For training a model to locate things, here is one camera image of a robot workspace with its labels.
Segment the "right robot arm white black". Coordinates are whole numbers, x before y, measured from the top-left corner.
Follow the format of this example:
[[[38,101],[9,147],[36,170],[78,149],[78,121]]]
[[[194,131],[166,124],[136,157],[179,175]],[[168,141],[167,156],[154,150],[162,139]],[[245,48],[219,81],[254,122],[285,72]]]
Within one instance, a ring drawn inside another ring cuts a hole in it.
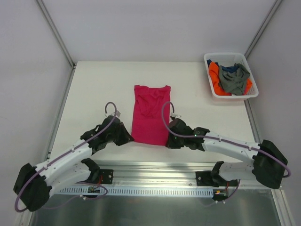
[[[271,141],[254,143],[234,140],[202,127],[192,129],[175,117],[166,128],[169,132],[166,147],[169,149],[188,147],[238,160],[218,161],[211,171],[197,173],[197,184],[200,186],[237,186],[239,180],[256,180],[268,188],[278,189],[282,179],[290,175],[287,159]]]

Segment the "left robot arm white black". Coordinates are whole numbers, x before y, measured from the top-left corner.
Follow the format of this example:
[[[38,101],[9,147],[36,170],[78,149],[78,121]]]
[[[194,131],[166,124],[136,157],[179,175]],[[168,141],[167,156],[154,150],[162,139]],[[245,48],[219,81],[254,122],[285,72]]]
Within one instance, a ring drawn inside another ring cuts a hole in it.
[[[27,163],[19,171],[14,185],[17,195],[15,210],[21,212],[18,204],[34,212],[43,207],[55,193],[76,183],[97,184],[103,177],[98,164],[91,159],[107,144],[121,146],[133,142],[124,123],[117,117],[108,116],[102,124],[84,132],[80,139],[52,159],[35,166]]]

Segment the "pink t shirt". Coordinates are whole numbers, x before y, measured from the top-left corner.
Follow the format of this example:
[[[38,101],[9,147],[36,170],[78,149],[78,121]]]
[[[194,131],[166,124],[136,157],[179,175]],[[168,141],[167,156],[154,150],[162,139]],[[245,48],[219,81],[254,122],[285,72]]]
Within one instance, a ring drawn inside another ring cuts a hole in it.
[[[134,86],[135,104],[131,136],[135,142],[166,145],[168,130],[164,122],[169,123],[170,108],[162,110],[162,106],[170,101],[170,92],[171,87],[168,85],[161,88]]]

